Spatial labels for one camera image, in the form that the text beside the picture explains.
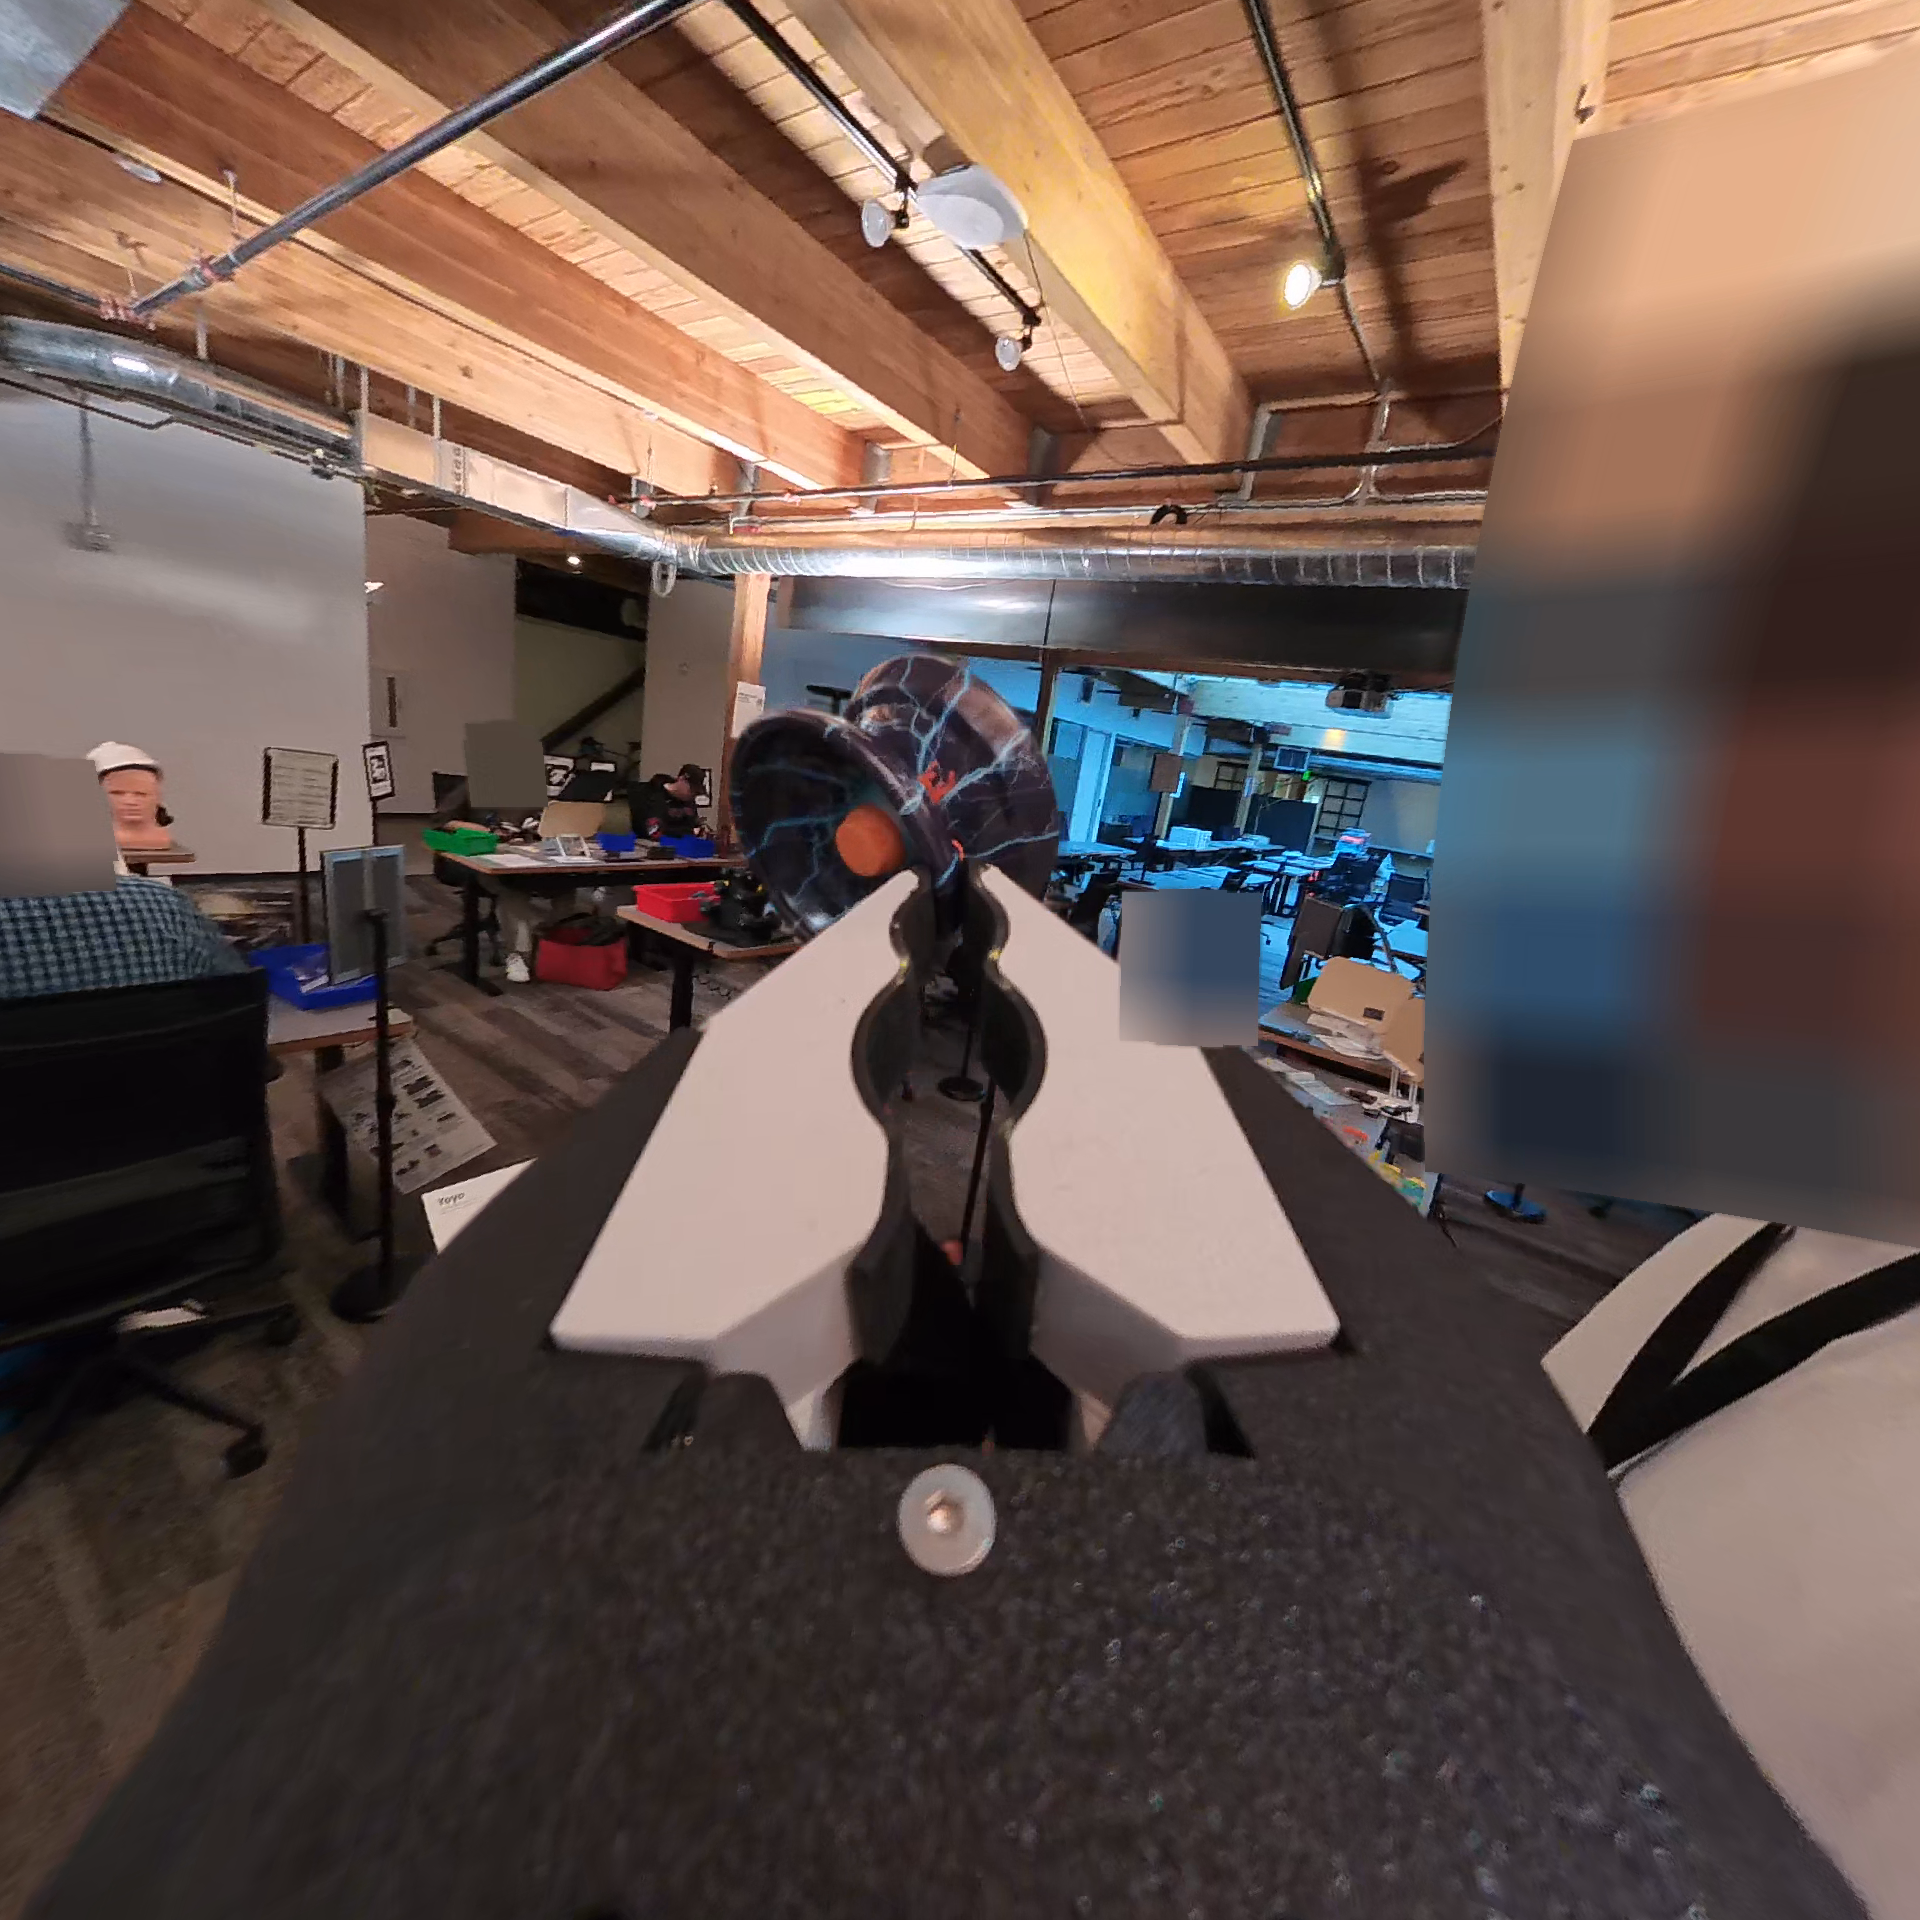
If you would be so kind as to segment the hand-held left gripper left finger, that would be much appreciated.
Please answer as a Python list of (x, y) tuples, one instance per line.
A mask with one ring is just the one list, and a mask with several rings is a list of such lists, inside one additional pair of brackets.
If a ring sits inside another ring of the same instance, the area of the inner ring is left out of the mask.
[(713, 1016), (549, 1335), (586, 1354), (769, 1380), (826, 1450), (852, 1366), (849, 1277), (890, 1149), (854, 1079), (860, 1021), (898, 988), (898, 874)]

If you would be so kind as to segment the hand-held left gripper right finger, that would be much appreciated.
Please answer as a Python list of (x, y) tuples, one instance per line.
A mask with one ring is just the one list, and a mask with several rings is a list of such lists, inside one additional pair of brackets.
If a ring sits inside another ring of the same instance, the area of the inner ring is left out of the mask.
[(1092, 1448), (1128, 1390), (1331, 1354), (1332, 1298), (1217, 1068), (1257, 1121), (1293, 1105), (1237, 1050), (1120, 1035), (1120, 969), (995, 869), (970, 874), (978, 1061), (999, 1094), (974, 1308), (1021, 1388)]

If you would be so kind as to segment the dark marbled yo-yo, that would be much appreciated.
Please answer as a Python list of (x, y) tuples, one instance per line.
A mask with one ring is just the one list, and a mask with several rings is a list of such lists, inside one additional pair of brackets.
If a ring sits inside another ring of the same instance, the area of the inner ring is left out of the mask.
[(880, 663), (838, 717), (753, 723), (731, 800), (748, 870), (807, 938), (911, 872), (950, 945), (977, 869), (1042, 897), (1060, 839), (1033, 729), (974, 670), (924, 653)]

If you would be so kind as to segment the white paper sheet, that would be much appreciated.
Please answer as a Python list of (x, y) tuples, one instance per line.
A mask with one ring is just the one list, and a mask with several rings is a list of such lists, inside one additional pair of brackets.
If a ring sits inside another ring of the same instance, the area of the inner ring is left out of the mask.
[(420, 1207), (432, 1253), (437, 1256), (446, 1253), (464, 1227), (534, 1165), (534, 1160), (504, 1165), (425, 1192)]

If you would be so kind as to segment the wooden work table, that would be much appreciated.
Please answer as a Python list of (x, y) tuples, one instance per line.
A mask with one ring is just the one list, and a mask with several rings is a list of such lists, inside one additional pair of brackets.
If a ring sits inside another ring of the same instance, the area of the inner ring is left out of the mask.
[(661, 921), (640, 907), (622, 907), (617, 918), (630, 930), (642, 932), (671, 948), (668, 1033), (678, 1035), (694, 1025), (694, 963), (698, 957), (720, 963), (779, 963), (798, 953), (797, 938), (766, 942), (737, 942), (693, 925)]

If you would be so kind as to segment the red bag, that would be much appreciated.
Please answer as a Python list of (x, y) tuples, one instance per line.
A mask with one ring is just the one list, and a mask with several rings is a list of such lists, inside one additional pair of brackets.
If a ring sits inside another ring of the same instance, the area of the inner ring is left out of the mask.
[(628, 934), (619, 921), (574, 915), (536, 932), (532, 977), (542, 984), (611, 993), (626, 982), (628, 969)]

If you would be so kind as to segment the cardboard box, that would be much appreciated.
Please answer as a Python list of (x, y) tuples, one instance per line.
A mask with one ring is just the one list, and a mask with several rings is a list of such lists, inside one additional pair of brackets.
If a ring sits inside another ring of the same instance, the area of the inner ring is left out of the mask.
[(1354, 959), (1329, 959), (1308, 993), (1308, 1026), (1354, 1068), (1381, 1070), (1391, 1084), (1427, 1082), (1428, 1000), (1404, 972)]

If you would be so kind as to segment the printed display board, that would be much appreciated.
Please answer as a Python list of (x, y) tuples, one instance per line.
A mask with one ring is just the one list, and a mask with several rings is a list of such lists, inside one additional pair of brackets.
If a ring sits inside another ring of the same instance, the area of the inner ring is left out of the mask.
[[(358, 1049), (347, 1065), (318, 1079), (318, 1093), (348, 1144), (376, 1158), (376, 1049)], [(497, 1140), (472, 1116), (444, 1075), (415, 1038), (390, 1045), (392, 1189), (416, 1195), (492, 1153)]]

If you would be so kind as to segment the long work table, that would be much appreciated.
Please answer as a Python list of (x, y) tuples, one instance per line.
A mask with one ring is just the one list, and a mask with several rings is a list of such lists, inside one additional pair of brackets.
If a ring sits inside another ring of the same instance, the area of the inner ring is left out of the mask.
[(459, 870), (462, 921), (461, 921), (461, 960), (459, 975), (469, 986), (486, 996), (498, 996), (500, 984), (482, 970), (480, 951), (480, 897), (482, 890), (497, 895), (519, 892), (536, 897), (556, 897), (566, 892), (590, 892), (600, 887), (640, 887), (665, 882), (705, 882), (720, 874), (742, 870), (741, 857), (716, 859), (637, 859), (637, 860), (551, 860), (536, 859), (530, 850), (497, 850), (485, 854), (464, 854), (431, 846), (441, 864)]

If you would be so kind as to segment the framed sign on stand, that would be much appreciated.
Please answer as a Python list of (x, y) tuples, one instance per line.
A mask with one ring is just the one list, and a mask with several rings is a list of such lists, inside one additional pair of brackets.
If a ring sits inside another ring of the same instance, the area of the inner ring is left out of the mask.
[(260, 824), (296, 837), (296, 945), (313, 941), (311, 837), (339, 824), (341, 760), (322, 751), (268, 747), (260, 757)]

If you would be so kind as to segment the black office chair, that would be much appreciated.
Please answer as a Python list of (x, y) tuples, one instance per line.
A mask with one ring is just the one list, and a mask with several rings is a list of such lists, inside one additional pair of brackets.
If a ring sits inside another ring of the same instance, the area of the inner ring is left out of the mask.
[(76, 1346), (4, 1503), (108, 1382), (234, 1429), (228, 1476), (268, 1461), (260, 1421), (152, 1357), (170, 1333), (300, 1330), (278, 1285), (268, 1028), (258, 970), (4, 1002), (4, 1350)]

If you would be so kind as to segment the mannequin head with white cap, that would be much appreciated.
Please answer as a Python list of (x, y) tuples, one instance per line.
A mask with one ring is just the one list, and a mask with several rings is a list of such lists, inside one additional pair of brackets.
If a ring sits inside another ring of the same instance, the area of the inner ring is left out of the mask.
[(174, 816), (165, 804), (165, 773), (144, 749), (105, 740), (87, 753), (108, 802), (114, 870), (144, 874), (156, 854), (177, 850)]

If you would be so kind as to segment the person's white shirt torso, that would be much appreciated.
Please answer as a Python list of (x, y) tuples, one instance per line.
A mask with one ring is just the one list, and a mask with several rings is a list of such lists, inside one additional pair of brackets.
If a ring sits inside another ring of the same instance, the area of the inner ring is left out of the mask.
[(1919, 1912), (1917, 1250), (1712, 1214), (1546, 1357), (1722, 1713)]

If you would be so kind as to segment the round white ceiling device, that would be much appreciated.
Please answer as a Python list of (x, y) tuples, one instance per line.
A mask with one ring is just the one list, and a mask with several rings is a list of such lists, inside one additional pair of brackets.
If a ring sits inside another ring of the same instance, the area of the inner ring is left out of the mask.
[(914, 184), (918, 213), (957, 248), (984, 252), (1021, 243), (1028, 216), (987, 166), (952, 165)]

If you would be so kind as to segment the metal ceiling pipe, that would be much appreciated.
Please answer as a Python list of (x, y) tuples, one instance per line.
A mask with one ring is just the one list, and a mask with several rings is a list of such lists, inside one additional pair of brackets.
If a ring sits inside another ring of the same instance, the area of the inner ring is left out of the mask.
[(446, 113), (401, 147), (379, 151), (373, 161), (296, 204), (270, 227), (236, 243), (226, 252), (198, 254), (180, 277), (139, 301), (117, 307), (113, 312), (122, 321), (150, 324), (150, 321), (173, 302), (202, 295), (221, 283), (232, 280), (254, 260), (274, 252), (308, 228), (317, 228), (335, 215), (344, 213), (386, 182), (398, 181), (427, 158), (444, 152), (540, 94), (677, 22), (690, 6), (690, 3), (642, 3), (622, 13), (612, 13), (593, 33), (544, 53), (540, 61), (528, 63), (489, 93)]

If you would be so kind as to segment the wooden post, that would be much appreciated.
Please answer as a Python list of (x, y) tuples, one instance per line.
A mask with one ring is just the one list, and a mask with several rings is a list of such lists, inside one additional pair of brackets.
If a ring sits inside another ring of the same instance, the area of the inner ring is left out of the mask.
[(732, 623), (728, 658), (726, 749), (732, 753), (766, 711), (762, 675), (764, 642), (772, 609), (772, 577), (764, 572), (732, 578)]

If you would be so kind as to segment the silver air duct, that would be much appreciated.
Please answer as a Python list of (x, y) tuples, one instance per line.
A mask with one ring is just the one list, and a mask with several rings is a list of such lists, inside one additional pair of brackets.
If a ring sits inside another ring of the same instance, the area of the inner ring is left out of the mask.
[(1476, 572), (1472, 547), (1440, 543), (1323, 547), (1147, 531), (1088, 541), (966, 533), (950, 541), (880, 543), (683, 533), (471, 447), (368, 412), (335, 414), (205, 360), (97, 328), (6, 316), (2, 344), (13, 372), (128, 400), (322, 473), (411, 484), (435, 508), (472, 512), (569, 548), (681, 575), (1466, 591)]

